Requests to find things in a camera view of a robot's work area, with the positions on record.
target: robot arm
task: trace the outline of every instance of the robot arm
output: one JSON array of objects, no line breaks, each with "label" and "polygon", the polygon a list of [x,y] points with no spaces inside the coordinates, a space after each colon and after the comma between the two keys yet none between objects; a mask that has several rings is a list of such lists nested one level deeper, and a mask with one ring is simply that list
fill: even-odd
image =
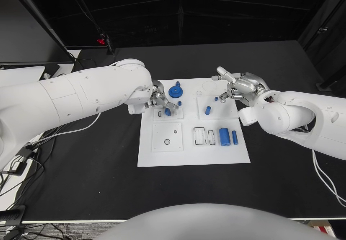
[{"label": "robot arm", "polygon": [[[271,91],[265,81],[251,73],[230,74],[222,67],[215,81],[226,80],[228,91],[219,96],[239,100],[248,107],[239,111],[246,127],[259,123],[264,131],[303,147],[346,160],[346,99],[301,92]],[[311,131],[295,131],[315,119]]]},{"label": "robot arm", "polygon": [[127,59],[60,77],[0,87],[0,169],[40,133],[128,105],[130,114],[163,105],[176,111],[142,62]]}]

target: black wall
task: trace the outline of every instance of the black wall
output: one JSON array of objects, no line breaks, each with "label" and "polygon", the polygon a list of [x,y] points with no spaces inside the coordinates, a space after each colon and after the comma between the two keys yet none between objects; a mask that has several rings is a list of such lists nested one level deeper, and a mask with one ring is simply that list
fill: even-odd
[{"label": "black wall", "polygon": [[[75,0],[33,0],[66,46],[95,46]],[[85,0],[117,48],[297,40],[324,0]]]}]

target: white board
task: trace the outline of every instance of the white board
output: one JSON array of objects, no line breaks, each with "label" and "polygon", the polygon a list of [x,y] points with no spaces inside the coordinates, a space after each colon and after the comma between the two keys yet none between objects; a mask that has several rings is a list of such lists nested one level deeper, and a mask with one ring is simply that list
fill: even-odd
[{"label": "white board", "polygon": [[[148,108],[141,115],[138,168],[251,163],[236,103],[232,99],[228,99],[225,104],[215,101],[215,97],[223,94],[228,89],[228,82],[212,81],[210,78],[179,80],[183,95],[177,99],[168,95],[168,90],[176,85],[177,80],[160,82],[168,101],[176,105],[181,102],[179,110],[183,114],[177,114],[173,118],[158,118],[155,115],[158,115],[161,107],[157,106]],[[206,105],[212,107],[210,115],[204,114]],[[176,134],[173,132],[179,125],[181,127],[183,151],[171,147],[155,152],[153,146],[155,143],[163,144],[164,136]],[[203,145],[196,145],[194,128],[204,128],[206,144]],[[222,128],[229,130],[230,146],[220,145],[219,129]],[[215,145],[210,144],[209,131],[213,131]],[[232,131],[236,131],[238,145],[233,144]]]}]

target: black table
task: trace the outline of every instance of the black table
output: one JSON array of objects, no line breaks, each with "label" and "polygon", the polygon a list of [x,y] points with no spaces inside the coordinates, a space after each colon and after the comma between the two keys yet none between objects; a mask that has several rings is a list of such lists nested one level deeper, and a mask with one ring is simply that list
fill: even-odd
[{"label": "black table", "polygon": [[[79,58],[99,66],[114,62],[105,49],[83,50]],[[323,82],[295,41],[118,49],[115,61],[128,58],[145,63],[154,80],[209,78],[222,66],[258,75],[282,92],[318,94],[314,84]],[[93,67],[91,61],[82,63]],[[93,119],[72,123],[66,131]],[[196,203],[238,205],[291,219],[346,217],[317,177],[311,150],[266,134],[258,123],[242,127],[251,164],[137,168],[140,129],[141,116],[130,115],[122,105],[102,113],[88,130],[56,138],[46,173],[20,201],[27,206],[24,222],[128,220]],[[317,160],[346,196],[346,162],[320,153]]]}]

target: computer monitor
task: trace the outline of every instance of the computer monitor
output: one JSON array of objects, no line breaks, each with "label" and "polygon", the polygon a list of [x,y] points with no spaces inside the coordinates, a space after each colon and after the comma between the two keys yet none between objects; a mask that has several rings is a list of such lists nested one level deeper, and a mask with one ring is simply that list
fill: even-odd
[{"label": "computer monitor", "polygon": [[73,63],[24,1],[0,0],[0,65]]}]

